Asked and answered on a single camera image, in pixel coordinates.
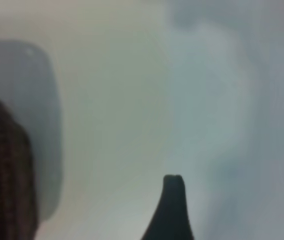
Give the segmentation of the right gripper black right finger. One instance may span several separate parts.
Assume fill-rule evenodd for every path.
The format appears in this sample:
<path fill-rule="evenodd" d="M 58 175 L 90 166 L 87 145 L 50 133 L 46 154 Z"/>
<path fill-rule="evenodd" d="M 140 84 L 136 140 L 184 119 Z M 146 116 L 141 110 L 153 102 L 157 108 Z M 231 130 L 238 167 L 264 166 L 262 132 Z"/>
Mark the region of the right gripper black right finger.
<path fill-rule="evenodd" d="M 186 200 L 186 187 L 181 175 L 175 175 L 177 196 L 176 204 L 176 217 L 175 217 L 175 239 L 176 240 L 194 240 L 194 234 L 189 221 L 187 200 Z"/>

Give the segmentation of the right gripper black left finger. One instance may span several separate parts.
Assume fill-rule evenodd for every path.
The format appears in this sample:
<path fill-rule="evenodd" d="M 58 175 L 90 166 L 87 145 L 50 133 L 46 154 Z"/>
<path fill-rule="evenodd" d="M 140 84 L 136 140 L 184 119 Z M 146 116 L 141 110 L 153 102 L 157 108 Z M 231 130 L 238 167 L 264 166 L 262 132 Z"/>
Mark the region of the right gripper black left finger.
<path fill-rule="evenodd" d="M 175 180 L 175 175 L 164 176 L 158 205 L 141 238 L 142 240 L 167 240 L 170 237 L 170 231 L 173 227 Z"/>

